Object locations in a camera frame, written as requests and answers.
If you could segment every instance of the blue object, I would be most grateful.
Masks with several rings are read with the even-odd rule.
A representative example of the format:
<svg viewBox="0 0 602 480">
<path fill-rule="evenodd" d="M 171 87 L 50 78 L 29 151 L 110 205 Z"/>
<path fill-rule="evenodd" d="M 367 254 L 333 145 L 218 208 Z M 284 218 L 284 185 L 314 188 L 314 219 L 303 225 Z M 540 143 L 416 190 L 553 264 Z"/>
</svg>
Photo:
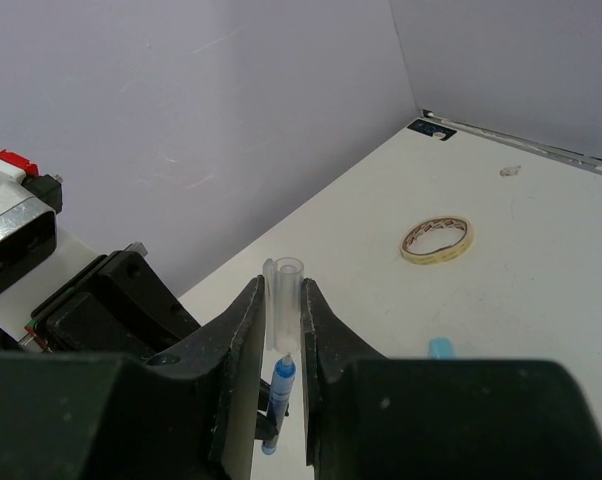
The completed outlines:
<svg viewBox="0 0 602 480">
<path fill-rule="evenodd" d="M 435 360 L 454 360 L 454 347 L 449 338 L 437 337 L 428 344 L 428 357 Z"/>
<path fill-rule="evenodd" d="M 279 433 L 283 426 L 285 412 L 288 409 L 290 401 L 290 392 L 294 383 L 294 375 L 297 367 L 290 355 L 286 355 L 274 365 L 274 373 L 272 373 L 272 382 L 270 383 L 270 398 L 268 401 L 268 411 L 266 416 L 272 421 Z M 272 455 L 277 449 L 279 435 L 272 440 L 265 440 L 261 445 L 261 451 L 266 455 Z"/>
</svg>

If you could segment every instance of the white table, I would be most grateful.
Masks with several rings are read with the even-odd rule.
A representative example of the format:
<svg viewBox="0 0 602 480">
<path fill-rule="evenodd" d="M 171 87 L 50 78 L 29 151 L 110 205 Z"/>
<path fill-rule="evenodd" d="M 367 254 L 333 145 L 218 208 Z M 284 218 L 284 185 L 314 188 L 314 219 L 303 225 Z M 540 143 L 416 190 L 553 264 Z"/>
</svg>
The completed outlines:
<svg viewBox="0 0 602 480">
<path fill-rule="evenodd" d="M 469 252 L 434 266 L 403 260 L 408 229 L 443 214 L 474 225 Z M 423 357 L 446 336 L 461 358 L 559 361 L 602 429 L 602 176 L 467 133 L 442 142 L 402 130 L 181 300 L 207 322 L 266 258 L 284 256 L 301 259 L 334 312 L 387 356 Z M 264 356 L 264 378 L 277 358 Z M 301 390 L 299 380 L 276 454 L 256 446 L 254 478 L 313 478 Z"/>
</svg>

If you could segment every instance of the gray wall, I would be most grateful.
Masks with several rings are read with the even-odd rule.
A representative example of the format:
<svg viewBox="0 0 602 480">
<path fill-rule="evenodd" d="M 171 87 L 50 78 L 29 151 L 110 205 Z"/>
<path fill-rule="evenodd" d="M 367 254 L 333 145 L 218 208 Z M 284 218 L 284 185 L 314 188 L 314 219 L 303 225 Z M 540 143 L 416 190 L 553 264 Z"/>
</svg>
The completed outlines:
<svg viewBox="0 0 602 480">
<path fill-rule="evenodd" d="M 602 0 L 391 0 L 417 104 L 602 157 Z"/>
<path fill-rule="evenodd" d="M 387 0 L 0 2 L 0 149 L 177 292 L 415 115 Z"/>
</svg>

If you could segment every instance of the black connector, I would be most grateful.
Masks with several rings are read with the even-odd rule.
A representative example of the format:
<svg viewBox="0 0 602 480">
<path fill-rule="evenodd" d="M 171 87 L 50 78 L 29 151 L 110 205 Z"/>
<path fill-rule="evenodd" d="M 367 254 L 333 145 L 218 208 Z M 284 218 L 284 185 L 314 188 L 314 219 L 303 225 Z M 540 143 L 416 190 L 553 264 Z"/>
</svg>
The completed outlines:
<svg viewBox="0 0 602 480">
<path fill-rule="evenodd" d="M 54 177 L 51 175 L 42 175 L 40 177 L 28 176 L 21 185 L 43 203 L 53 208 L 57 212 L 57 215 L 61 213 L 63 209 L 61 182 Z"/>
</svg>

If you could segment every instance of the masking tape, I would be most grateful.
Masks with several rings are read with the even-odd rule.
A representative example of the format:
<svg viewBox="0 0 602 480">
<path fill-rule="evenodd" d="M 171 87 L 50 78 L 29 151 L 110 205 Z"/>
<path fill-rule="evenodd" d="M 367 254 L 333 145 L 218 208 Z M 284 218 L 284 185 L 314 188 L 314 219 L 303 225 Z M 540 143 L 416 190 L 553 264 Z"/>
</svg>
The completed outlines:
<svg viewBox="0 0 602 480">
<path fill-rule="evenodd" d="M 420 236 L 440 228 L 457 228 L 463 231 L 463 236 L 455 244 L 439 248 L 432 252 L 414 253 L 410 251 L 410 248 Z M 417 265 L 433 265 L 435 263 L 447 262 L 467 251 L 470 245 L 472 245 L 473 240 L 474 229 L 470 225 L 470 222 L 464 218 L 454 216 L 429 218 L 411 228 L 407 235 L 403 237 L 401 241 L 401 256 L 408 262 Z"/>
</svg>

